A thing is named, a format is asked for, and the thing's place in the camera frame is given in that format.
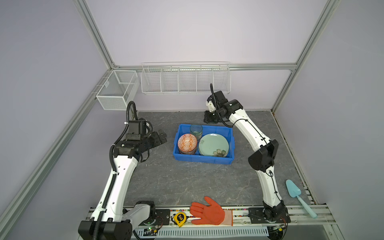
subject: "gray tabletop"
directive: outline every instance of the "gray tabletop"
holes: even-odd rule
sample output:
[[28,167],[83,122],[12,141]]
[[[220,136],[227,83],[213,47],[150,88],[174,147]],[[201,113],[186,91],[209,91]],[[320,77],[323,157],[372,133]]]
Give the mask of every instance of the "gray tabletop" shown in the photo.
[[[303,192],[309,203],[301,179],[283,138],[270,112],[247,112],[252,121],[270,139],[279,142],[275,159],[275,178],[279,193],[286,205],[299,205],[291,198],[285,181],[291,179]],[[220,205],[262,205],[263,192],[258,176],[248,163],[253,154],[251,145],[243,134],[233,128],[235,160],[231,165],[177,161],[173,157],[173,141],[179,124],[201,124],[203,112],[154,112],[139,113],[150,121],[154,131],[162,129],[168,142],[152,150],[146,162],[138,163],[128,186],[125,207],[132,207],[139,200],[154,201],[156,206],[188,206],[191,202],[204,202],[209,196]]]

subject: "tape measure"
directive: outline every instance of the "tape measure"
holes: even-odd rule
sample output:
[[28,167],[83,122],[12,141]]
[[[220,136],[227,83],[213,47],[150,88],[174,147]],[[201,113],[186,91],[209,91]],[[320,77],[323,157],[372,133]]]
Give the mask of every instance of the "tape measure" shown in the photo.
[[182,227],[184,223],[187,221],[187,215],[183,212],[178,212],[174,214],[171,218],[172,222],[174,222],[178,227]]

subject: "clear drinking glass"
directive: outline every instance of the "clear drinking glass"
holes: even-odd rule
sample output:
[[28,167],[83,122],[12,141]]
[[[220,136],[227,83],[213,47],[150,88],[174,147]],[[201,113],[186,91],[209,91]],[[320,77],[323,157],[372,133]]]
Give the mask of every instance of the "clear drinking glass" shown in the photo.
[[199,141],[201,136],[203,135],[203,126],[201,125],[191,125],[190,127],[190,133],[196,137],[196,139]]

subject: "orange patterned bowl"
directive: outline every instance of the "orange patterned bowl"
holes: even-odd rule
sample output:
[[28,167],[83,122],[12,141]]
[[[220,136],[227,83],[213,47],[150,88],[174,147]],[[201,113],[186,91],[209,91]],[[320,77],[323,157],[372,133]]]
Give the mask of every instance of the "orange patterned bowl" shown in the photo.
[[182,135],[177,141],[179,152],[182,154],[195,154],[197,149],[197,139],[190,133]]

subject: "wire mesh basket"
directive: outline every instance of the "wire mesh basket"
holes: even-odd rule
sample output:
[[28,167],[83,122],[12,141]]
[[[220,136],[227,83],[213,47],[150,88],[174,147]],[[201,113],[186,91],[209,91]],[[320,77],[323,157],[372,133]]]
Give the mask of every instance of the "wire mesh basket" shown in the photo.
[[96,97],[105,110],[126,110],[139,85],[136,71],[113,70]]
[[228,62],[143,63],[141,90],[144,94],[231,92]]

